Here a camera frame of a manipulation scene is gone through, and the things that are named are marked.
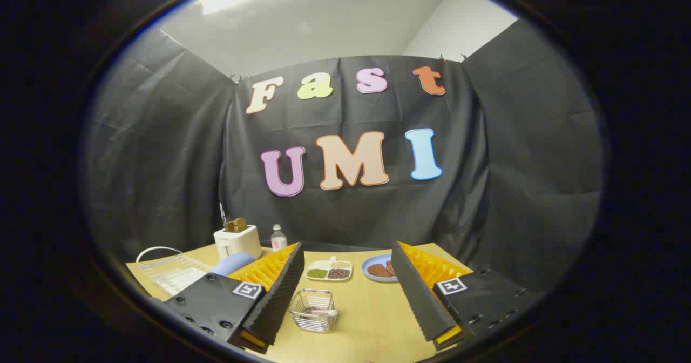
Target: white tray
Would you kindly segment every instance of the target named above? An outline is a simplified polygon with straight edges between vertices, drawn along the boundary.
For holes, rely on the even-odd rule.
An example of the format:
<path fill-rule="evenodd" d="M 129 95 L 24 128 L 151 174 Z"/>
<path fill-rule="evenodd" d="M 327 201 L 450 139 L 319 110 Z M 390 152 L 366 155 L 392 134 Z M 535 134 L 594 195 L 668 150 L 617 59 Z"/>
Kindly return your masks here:
<path fill-rule="evenodd" d="M 335 262 L 344 262 L 348 264 L 348 267 L 331 267 L 331 265 Z M 319 270 L 326 270 L 326 275 L 328 277 L 329 272 L 331 269 L 343 269 L 343 270 L 348 270 L 350 273 L 346 278 L 339 278 L 339 279 L 333 279 L 333 278 L 314 278 L 314 277 L 308 277 L 307 273 L 309 270 L 313 269 L 319 269 Z M 353 264 L 351 262 L 348 262 L 347 260 L 336 260 L 336 257 L 331 257 L 329 260 L 317 260 L 316 262 L 313 262 L 307 270 L 304 272 L 304 276 L 308 277 L 308 279 L 312 279 L 314 281 L 347 281 L 350 279 L 350 277 L 353 276 Z"/>

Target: wooden table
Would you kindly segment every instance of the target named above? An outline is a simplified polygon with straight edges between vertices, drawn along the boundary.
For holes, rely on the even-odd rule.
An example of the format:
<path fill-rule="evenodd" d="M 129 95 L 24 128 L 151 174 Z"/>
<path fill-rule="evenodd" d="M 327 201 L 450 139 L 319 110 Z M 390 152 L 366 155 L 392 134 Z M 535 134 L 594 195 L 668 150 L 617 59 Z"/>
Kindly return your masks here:
<path fill-rule="evenodd" d="M 416 247 L 467 269 L 465 265 L 434 243 Z M 262 248 L 262 257 L 269 252 L 271 252 L 270 248 Z M 434 356 L 437 351 L 432 341 L 425 341 L 400 284 L 372 281 L 365 277 L 361 270 L 363 262 L 370 257 L 390 253 L 391 250 L 305 251 L 304 266 L 306 268 L 314 260 L 328 260 L 331 256 L 335 256 L 337 260 L 348 260 L 353 263 L 353 276 L 348 281 L 313 281 L 307 279 L 303 272 L 296 289 L 307 287 L 330 290 L 338 309 L 336 324 L 330 333 L 302 331 L 292 321 L 290 313 L 286 311 L 274 345 L 269 347 L 266 355 L 258 353 L 256 355 L 280 363 L 305 361 L 363 363 L 366 360 L 373 363 L 408 362 Z M 201 247 L 186 252 L 185 255 L 210 266 L 220 261 L 215 245 Z M 170 298 L 165 290 L 145 277 L 137 264 L 127 264 L 127 267 L 151 296 L 163 301 Z"/>

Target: black fabric backdrop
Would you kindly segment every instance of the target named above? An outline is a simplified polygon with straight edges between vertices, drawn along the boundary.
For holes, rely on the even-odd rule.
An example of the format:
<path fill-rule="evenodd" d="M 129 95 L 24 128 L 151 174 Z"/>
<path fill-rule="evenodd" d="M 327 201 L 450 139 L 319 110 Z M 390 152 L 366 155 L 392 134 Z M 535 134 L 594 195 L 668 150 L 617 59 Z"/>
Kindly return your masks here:
<path fill-rule="evenodd" d="M 126 262 L 148 247 L 208 245 L 221 225 L 218 176 L 234 83 L 158 29 L 119 58 L 85 138 L 93 235 Z"/>
<path fill-rule="evenodd" d="M 602 189 L 604 129 L 564 58 L 516 21 L 463 62 L 486 116 L 489 213 L 471 265 L 534 290 L 580 252 Z"/>
<path fill-rule="evenodd" d="M 441 73 L 442 96 L 430 95 L 412 71 L 430 66 Z M 363 68 L 381 68 L 388 81 L 383 92 L 362 94 L 355 78 Z M 314 72 L 331 75 L 333 92 L 324 98 L 297 96 L 302 79 Z M 267 108 L 246 114 L 252 84 L 282 76 Z M 404 134 L 432 129 L 435 159 L 443 173 L 413 180 L 412 146 Z M 380 131 L 386 184 L 358 183 L 325 191 L 321 136 L 338 135 L 351 152 L 363 132 Z M 283 183 L 291 183 L 284 152 L 303 146 L 304 189 L 294 197 L 276 196 L 266 184 L 260 154 L 281 151 Z M 468 242 L 476 216 L 484 214 L 487 179 L 484 116 L 460 63 L 407 56 L 358 56 L 318 60 L 262 73 L 239 83 L 228 111 L 225 137 L 225 201 L 229 216 L 242 216 L 268 238 L 281 224 L 292 240 L 390 248 L 393 240 L 437 242 L 457 255 Z"/>
<path fill-rule="evenodd" d="M 441 97 L 412 70 L 442 74 Z M 388 88 L 363 95 L 355 73 L 382 68 Z M 301 100 L 301 80 L 331 75 L 334 92 Z M 253 82 L 283 76 L 266 110 L 245 113 Z M 405 56 L 335 58 L 242 80 L 229 78 L 156 29 L 121 56 L 97 97 L 86 136 L 87 207 L 105 250 L 133 261 L 143 249 L 191 250 L 230 218 L 279 223 L 307 250 L 358 250 L 434 241 L 459 260 L 491 264 L 534 290 L 552 286 L 578 254 L 597 212 L 602 143 L 585 89 L 559 53 L 518 21 L 462 63 Z M 405 131 L 429 127 L 441 177 L 415 181 Z M 324 191 L 315 141 L 355 149 L 385 134 L 389 183 Z M 304 189 L 269 191 L 260 154 L 304 146 Z"/>

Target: blue letter i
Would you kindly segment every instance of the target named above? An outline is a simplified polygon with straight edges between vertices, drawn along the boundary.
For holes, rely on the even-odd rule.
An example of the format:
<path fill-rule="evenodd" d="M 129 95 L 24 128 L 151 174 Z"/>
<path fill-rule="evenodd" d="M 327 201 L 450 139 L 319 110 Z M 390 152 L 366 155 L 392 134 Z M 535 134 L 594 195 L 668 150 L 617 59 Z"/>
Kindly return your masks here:
<path fill-rule="evenodd" d="M 405 138 L 412 144 L 412 156 L 415 159 L 415 170 L 410 173 L 414 180 L 431 180 L 442 175 L 442 169 L 434 161 L 432 136 L 434 136 L 434 131 L 428 127 L 405 133 Z"/>

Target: green beans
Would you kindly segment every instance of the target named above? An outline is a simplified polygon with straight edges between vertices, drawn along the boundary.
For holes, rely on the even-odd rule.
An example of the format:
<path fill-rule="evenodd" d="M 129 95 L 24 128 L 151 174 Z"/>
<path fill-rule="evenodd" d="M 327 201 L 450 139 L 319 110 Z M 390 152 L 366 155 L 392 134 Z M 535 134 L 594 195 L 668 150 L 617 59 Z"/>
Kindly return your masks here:
<path fill-rule="evenodd" d="M 313 278 L 324 278 L 326 277 L 326 273 L 326 270 L 319 270 L 318 268 L 313 268 L 307 272 L 307 276 Z"/>

